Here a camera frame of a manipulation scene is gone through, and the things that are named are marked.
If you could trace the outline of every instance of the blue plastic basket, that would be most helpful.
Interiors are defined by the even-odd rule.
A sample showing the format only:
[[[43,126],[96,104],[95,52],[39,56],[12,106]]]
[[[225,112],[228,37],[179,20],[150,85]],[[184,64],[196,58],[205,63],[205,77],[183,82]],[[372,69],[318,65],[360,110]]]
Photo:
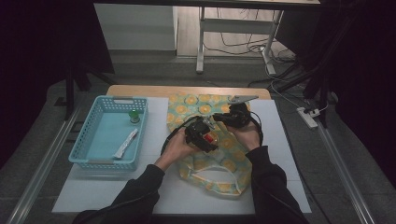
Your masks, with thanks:
[[[140,118],[136,124],[132,124],[128,114],[133,109]],[[146,98],[96,97],[69,160],[84,169],[135,170],[148,113]],[[114,158],[114,153],[134,129],[138,133],[122,158]]]

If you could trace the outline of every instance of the white cutting board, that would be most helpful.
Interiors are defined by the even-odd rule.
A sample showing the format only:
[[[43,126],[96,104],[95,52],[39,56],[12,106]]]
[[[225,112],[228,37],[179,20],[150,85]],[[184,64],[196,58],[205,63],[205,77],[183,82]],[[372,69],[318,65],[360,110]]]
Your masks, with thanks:
[[[111,205],[126,182],[131,178],[138,178],[145,171],[146,166],[154,163],[160,156],[163,141],[169,134],[166,127],[167,108],[168,98],[148,98],[148,122],[136,171],[90,171],[74,164],[52,212],[76,213]],[[269,147],[272,163],[278,164],[285,170],[288,189],[302,211],[310,213],[311,209],[275,102],[253,100],[250,101],[250,108],[262,120],[263,144]],[[181,179],[174,165],[166,171],[159,193],[160,200],[154,207],[154,214],[254,214],[251,188],[247,188],[239,197],[219,196]]]

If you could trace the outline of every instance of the black cable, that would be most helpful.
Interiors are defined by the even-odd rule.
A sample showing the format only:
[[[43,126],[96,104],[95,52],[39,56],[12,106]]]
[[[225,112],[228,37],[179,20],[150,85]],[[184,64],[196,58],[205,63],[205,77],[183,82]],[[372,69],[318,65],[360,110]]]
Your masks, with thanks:
[[[300,165],[298,164],[298,162],[297,162],[297,160],[296,160],[296,156],[295,156],[295,153],[294,153],[294,148],[293,148],[293,146],[292,146],[292,144],[291,144],[291,142],[290,142],[290,137],[289,137],[288,130],[286,129],[285,122],[283,121],[282,118],[280,118],[280,122],[282,123],[283,130],[285,130],[286,139],[288,140],[288,144],[289,144],[289,147],[290,147],[291,156],[292,156],[293,159],[294,159],[294,163],[295,163],[295,165],[296,165],[297,172],[299,173],[300,178],[302,179],[302,181],[304,182],[306,188],[308,189],[309,193],[311,194],[312,199],[313,199],[314,202],[317,204],[317,206],[318,206],[320,212],[321,212],[321,213],[323,214],[323,216],[326,218],[326,221],[327,221],[329,224],[332,224],[332,223],[330,222],[329,217],[327,217],[326,213],[324,212],[323,208],[321,207],[320,203],[318,202],[317,197],[315,197],[314,192],[313,192],[312,189],[308,186],[308,184],[307,184],[307,182],[306,182],[306,179],[305,179],[303,173],[301,172]]]
[[[275,84],[278,83],[279,81],[281,81],[281,80],[274,80],[273,82],[271,82],[271,84],[267,87],[267,90],[268,90],[269,92],[271,92],[271,93],[277,93],[277,94],[279,94],[280,96],[282,96],[283,98],[285,98],[286,100],[288,100],[289,102],[293,103],[294,105],[297,105],[297,104],[295,104],[293,101],[289,100],[288,98],[286,98],[285,96],[281,95],[280,93],[278,93],[278,92],[275,90]],[[291,93],[289,93],[289,92],[287,92],[287,91],[284,91],[284,92],[285,92],[286,94],[288,94],[288,95],[290,95],[290,96],[296,98],[297,100],[303,102],[304,104],[308,105],[309,107],[311,106],[311,105],[310,105],[309,103],[307,103],[306,101],[300,99],[300,97],[298,97],[298,96],[296,96],[296,95],[293,95],[293,94],[291,94]]]
[[[211,84],[211,85],[213,85],[215,87],[222,87],[222,86],[220,86],[220,85],[218,85],[218,84],[216,84],[216,83],[214,83],[212,81],[209,81],[209,80],[207,80],[206,83]]]
[[[257,18],[258,18],[258,16],[259,16],[259,10],[257,9],[257,11],[256,11],[256,17],[255,17],[255,21],[257,20]],[[250,38],[248,39],[248,42],[247,42],[247,49],[249,49],[249,50],[252,50],[248,45],[250,44],[250,40],[251,40],[251,37],[253,37],[253,34],[250,34]]]
[[[263,51],[264,49],[259,49],[259,48],[261,48],[261,47],[262,47],[262,45],[252,45],[252,46],[249,46],[247,49],[249,49],[251,52],[262,53],[262,51]]]
[[[282,78],[282,79],[283,79],[283,80],[290,80],[290,79],[293,79],[293,78],[295,78],[295,77],[300,76],[303,72],[304,72],[304,71],[301,71],[301,72],[297,73],[296,75],[293,75],[293,76],[291,76],[291,77],[285,77],[285,78]]]
[[[280,54],[281,52],[283,52],[283,51],[286,51],[286,50],[289,50],[289,49],[282,49],[280,52],[277,53],[277,56],[276,56],[276,57],[279,58],[279,54]]]
[[[296,67],[296,64],[292,64],[290,67],[288,67],[288,69],[286,69],[286,70],[285,70],[282,74],[280,74],[278,77],[282,77],[284,74],[290,73],[295,67]],[[247,84],[247,87],[250,88],[250,86],[251,86],[252,84],[263,83],[263,82],[271,81],[271,80],[273,80],[273,78],[265,78],[265,79],[260,79],[260,80],[251,81],[251,82],[249,82],[249,83]]]
[[[249,51],[245,51],[245,52],[232,53],[232,52],[229,52],[229,51],[226,51],[226,50],[222,50],[222,49],[210,49],[210,48],[208,48],[208,47],[205,45],[205,43],[203,43],[203,44],[204,44],[204,47],[205,47],[207,50],[214,50],[214,51],[219,51],[219,52],[228,53],[228,54],[232,54],[232,55],[241,55],[241,54],[247,54],[247,53],[252,52],[251,50],[249,50]]]
[[[244,11],[247,11],[247,15],[242,19],[248,19],[248,16],[250,15],[250,9],[245,8],[239,14],[242,14]]]
[[[165,152],[166,146],[168,145],[168,142],[171,140],[171,138],[173,138],[173,136],[175,136],[175,134],[178,132],[178,130],[180,130],[181,128],[185,127],[184,125],[186,125],[188,122],[192,121],[193,119],[197,119],[199,116],[194,116],[191,117],[189,119],[187,119],[186,121],[184,121],[184,123],[182,123],[180,126],[178,126],[177,128],[175,128],[165,139],[165,141],[163,142],[163,148],[161,149],[161,155]]]
[[[218,14],[218,18],[220,19],[220,18],[221,18],[221,15],[220,15],[220,14],[221,14],[221,9],[220,9],[220,8],[217,8],[217,14]],[[259,16],[259,9],[257,9],[255,20],[257,20],[258,16]],[[253,36],[253,34],[250,34],[250,38],[249,38],[249,40],[248,40],[247,43],[242,43],[242,44],[227,44],[227,43],[225,43],[225,41],[224,41],[223,33],[220,33],[220,36],[221,36],[221,41],[222,41],[223,45],[226,46],[226,47],[237,47],[237,46],[247,45],[247,48],[248,48],[248,45],[249,45],[249,44],[259,43],[259,42],[262,42],[262,41],[265,41],[265,40],[268,39],[268,38],[265,38],[265,39],[263,39],[263,40],[250,41],[250,40],[251,40],[251,37]]]
[[[257,117],[257,119],[259,120],[260,128],[261,128],[262,127],[262,120],[260,119],[259,115],[254,113],[253,111],[250,111],[250,113],[254,114]]]
[[[275,55],[274,55],[274,52],[273,52],[272,50],[270,50],[270,52],[271,52],[271,54],[272,54],[272,56],[270,55],[270,58],[271,58],[272,60],[274,60],[275,63],[278,63],[278,64],[295,63],[295,61],[296,61],[295,59],[290,59],[290,58],[288,58],[288,59],[280,58],[280,57],[278,57],[279,54],[278,54],[278,56],[275,56]]]

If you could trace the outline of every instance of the black sleeve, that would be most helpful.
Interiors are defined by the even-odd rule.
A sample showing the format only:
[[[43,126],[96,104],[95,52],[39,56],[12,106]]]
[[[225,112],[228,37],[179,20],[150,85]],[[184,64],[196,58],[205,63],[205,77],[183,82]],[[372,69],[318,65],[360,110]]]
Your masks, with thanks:
[[[247,157],[252,163],[251,187],[258,223],[308,223],[286,188],[285,172],[270,162],[268,147],[255,148]]]
[[[101,224],[113,223],[149,223],[154,205],[160,199],[158,188],[163,182],[164,171],[156,165],[148,165],[145,172],[136,180],[129,180],[112,205],[129,202],[138,198],[136,203],[118,207],[99,217],[102,219]],[[85,216],[89,216],[94,211],[85,211],[80,213],[73,223]]]

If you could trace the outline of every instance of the yellow patterned cloth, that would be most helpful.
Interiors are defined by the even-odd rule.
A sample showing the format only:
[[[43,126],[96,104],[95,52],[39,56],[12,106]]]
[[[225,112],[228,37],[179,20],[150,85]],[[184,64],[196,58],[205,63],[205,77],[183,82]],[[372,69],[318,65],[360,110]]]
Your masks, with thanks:
[[[171,95],[166,121],[169,130],[172,132],[193,116],[229,112],[230,97],[210,94]],[[179,161],[177,164],[180,176],[197,186],[218,194],[238,196],[250,184],[251,163],[245,156],[248,151],[227,131],[222,122],[215,122],[213,119],[211,121],[215,124],[215,130],[212,132],[219,137],[219,148],[208,153],[196,152]],[[223,182],[207,179],[200,175],[200,172],[208,170],[225,171],[225,175],[231,175],[234,181]]]

